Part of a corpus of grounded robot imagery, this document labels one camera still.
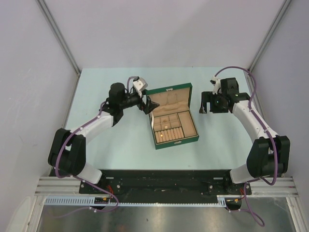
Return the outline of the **green jewelry tray insert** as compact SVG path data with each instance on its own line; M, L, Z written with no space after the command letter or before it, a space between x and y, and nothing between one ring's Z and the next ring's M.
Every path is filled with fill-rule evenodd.
M199 134L189 110L162 116L150 116L156 149L183 145L199 140Z

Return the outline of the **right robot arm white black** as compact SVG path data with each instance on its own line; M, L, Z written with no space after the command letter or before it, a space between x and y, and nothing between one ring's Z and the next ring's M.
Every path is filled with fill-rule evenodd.
M212 91L201 94L199 112L232 113L245 128L253 145L245 164L230 170L230 177L223 181L223 189L228 194L234 194L240 188L240 183L273 178L268 182L273 185L278 175L288 170L290 140L287 136L278 135L259 115L252 105L248 93L239 91L235 78L219 79L213 77Z

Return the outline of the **green jewelry box beige lining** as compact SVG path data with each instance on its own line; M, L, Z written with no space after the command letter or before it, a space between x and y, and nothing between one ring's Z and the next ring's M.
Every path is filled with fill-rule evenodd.
M146 95L159 104L149 115L156 150L198 141L190 111L191 83L148 90Z

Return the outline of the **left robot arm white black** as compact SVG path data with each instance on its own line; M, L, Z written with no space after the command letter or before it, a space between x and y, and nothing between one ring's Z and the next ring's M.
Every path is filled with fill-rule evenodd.
M90 182L90 188L102 193L107 182L102 172L87 163L86 145L100 133L115 126L124 110L137 106L146 115L159 106L146 95L147 83L142 78L133 80L132 88L122 83L114 83L109 90L108 98L101 103L98 115L74 130L60 128L56 131L51 146L48 163L55 169L56 176L64 178L74 176L84 182Z

